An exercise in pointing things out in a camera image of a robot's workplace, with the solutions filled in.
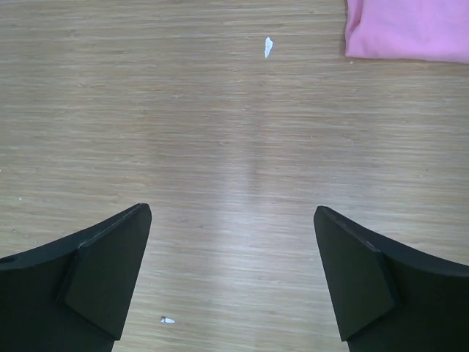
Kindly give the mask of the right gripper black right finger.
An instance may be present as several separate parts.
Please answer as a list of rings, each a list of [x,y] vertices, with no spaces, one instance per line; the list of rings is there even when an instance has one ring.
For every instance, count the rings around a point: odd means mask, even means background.
[[[350,351],[468,350],[468,267],[319,206],[314,228],[341,340]]]

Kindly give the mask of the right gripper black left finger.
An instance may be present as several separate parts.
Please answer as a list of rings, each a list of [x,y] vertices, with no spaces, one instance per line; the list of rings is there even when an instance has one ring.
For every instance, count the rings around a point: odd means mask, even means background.
[[[2,351],[111,351],[121,339],[151,227],[136,204],[1,259]]]

